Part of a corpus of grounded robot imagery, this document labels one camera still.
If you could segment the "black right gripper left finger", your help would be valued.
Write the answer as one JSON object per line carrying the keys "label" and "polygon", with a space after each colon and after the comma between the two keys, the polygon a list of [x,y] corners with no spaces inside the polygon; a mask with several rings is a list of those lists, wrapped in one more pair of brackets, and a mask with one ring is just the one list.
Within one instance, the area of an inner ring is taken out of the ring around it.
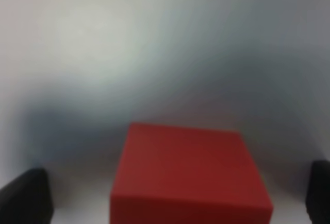
{"label": "black right gripper left finger", "polygon": [[33,168],[1,188],[1,223],[51,223],[54,213],[48,175]]}

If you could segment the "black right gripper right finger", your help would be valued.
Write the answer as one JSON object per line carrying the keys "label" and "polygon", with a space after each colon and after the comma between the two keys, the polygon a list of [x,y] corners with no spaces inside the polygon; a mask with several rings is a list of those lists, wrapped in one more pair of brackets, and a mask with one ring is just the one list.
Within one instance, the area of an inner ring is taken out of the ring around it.
{"label": "black right gripper right finger", "polygon": [[312,163],[305,204],[311,223],[329,224],[329,161]]}

